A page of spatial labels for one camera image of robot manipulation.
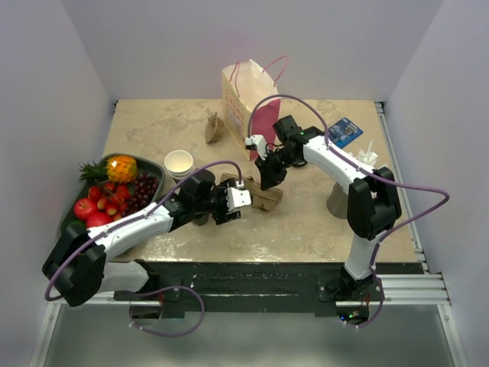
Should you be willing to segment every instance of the blue card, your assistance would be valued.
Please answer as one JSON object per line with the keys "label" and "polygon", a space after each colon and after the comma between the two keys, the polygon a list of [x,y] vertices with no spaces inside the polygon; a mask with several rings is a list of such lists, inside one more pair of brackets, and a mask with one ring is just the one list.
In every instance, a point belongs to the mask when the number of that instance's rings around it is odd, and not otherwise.
{"label": "blue card", "polygon": [[363,130],[344,117],[328,128],[329,138],[338,147],[344,148],[360,135]]}

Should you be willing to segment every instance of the tabletop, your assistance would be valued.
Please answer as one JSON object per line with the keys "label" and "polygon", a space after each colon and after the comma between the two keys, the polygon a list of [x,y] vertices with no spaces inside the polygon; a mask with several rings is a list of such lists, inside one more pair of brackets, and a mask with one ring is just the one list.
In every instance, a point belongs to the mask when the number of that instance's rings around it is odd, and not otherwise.
{"label": "tabletop", "polygon": [[[378,154],[375,167],[392,162],[372,101],[307,100],[331,125],[348,117],[363,135],[345,150],[355,156],[373,141]],[[118,101],[104,154],[126,153],[164,166],[165,156],[183,149],[194,157],[195,167],[222,159],[236,161],[245,176],[259,181],[253,162],[247,160],[232,136],[205,143],[207,118],[217,112],[222,117],[220,99],[121,99]],[[318,119],[304,106],[284,100],[280,117],[292,115],[303,128],[317,126]],[[209,169],[235,174],[231,165]],[[146,261],[272,261],[344,262],[348,258],[353,232],[345,219],[332,216],[326,200],[334,180],[311,164],[290,168],[279,186],[283,199],[274,210],[265,212],[246,207],[242,218],[221,226],[211,219],[204,226],[188,224],[174,232],[153,237],[119,256],[119,261],[141,258]],[[174,185],[167,175],[163,192]],[[415,262],[413,240],[407,227],[385,240],[377,258],[384,262]]]}

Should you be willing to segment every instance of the bag handle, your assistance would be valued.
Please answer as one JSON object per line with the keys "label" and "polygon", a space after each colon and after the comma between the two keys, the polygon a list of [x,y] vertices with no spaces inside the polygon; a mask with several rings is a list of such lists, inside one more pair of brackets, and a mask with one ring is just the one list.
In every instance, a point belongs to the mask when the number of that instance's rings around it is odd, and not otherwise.
{"label": "bag handle", "polygon": [[236,92],[238,93],[238,97],[241,97],[241,96],[239,95],[238,84],[236,83],[236,80],[238,80],[238,73],[239,73],[239,65],[240,64],[241,63],[239,61],[236,63],[235,68],[232,70],[231,76],[229,77],[229,82],[231,82],[232,76],[235,73],[236,68],[238,68],[238,71],[236,72],[236,77],[235,77],[235,88],[236,88]]}
{"label": "bag handle", "polygon": [[289,65],[289,57],[287,55],[283,55],[283,56],[278,57],[277,59],[275,59],[274,61],[272,61],[268,65],[266,65],[266,67],[264,67],[263,71],[262,71],[262,73],[264,73],[268,67],[271,67],[274,63],[276,63],[277,61],[282,60],[282,59],[285,59],[285,65],[283,65],[282,71],[280,71],[277,78],[275,78],[274,86],[275,86],[275,83],[277,82],[278,78],[280,78],[282,76],[283,72],[287,68],[287,65]]}

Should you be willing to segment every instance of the fruit bowl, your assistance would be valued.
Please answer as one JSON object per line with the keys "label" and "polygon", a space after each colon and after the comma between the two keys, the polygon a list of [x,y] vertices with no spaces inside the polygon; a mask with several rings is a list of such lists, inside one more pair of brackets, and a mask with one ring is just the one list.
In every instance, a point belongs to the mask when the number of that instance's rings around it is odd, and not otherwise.
{"label": "fruit bowl", "polygon": [[[119,153],[116,154],[109,154],[106,155],[104,158],[100,160],[100,164],[103,164],[106,162],[110,157],[113,157],[115,155],[121,155]],[[163,168],[151,161],[148,161],[147,159],[135,157],[134,155],[129,155],[129,154],[123,154],[123,155],[128,155],[129,157],[133,157],[136,160],[136,164],[138,166],[138,176],[142,174],[143,172],[148,172],[148,176],[151,177],[156,177],[157,180],[159,181],[158,188],[156,192],[154,193],[153,197],[151,197],[151,202],[156,201],[158,198],[159,192],[161,191],[161,188],[163,187],[163,182],[165,179],[165,173]],[[78,192],[78,195],[76,196],[75,200],[72,202],[70,205],[70,208],[68,209],[66,215],[63,217],[63,220],[61,220],[59,226],[58,226],[58,235],[61,236],[61,233],[64,232],[64,230],[67,228],[67,226],[72,223],[77,221],[77,218],[75,217],[75,214],[73,213],[73,206],[75,203],[84,198],[87,197],[89,194],[89,189],[90,187],[94,186],[96,184],[95,181],[88,181],[86,182],[82,189]],[[134,184],[129,183],[128,184],[128,189],[131,193],[131,195],[134,193]]]}

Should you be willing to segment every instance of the paper cup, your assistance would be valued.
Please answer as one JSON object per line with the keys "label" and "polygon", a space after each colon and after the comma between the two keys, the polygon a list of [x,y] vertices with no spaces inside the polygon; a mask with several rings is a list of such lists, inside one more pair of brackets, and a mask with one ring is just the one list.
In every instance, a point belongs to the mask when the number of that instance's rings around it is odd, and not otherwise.
{"label": "paper cup", "polygon": [[171,151],[165,157],[165,168],[176,181],[180,181],[193,172],[193,157],[188,151]]}

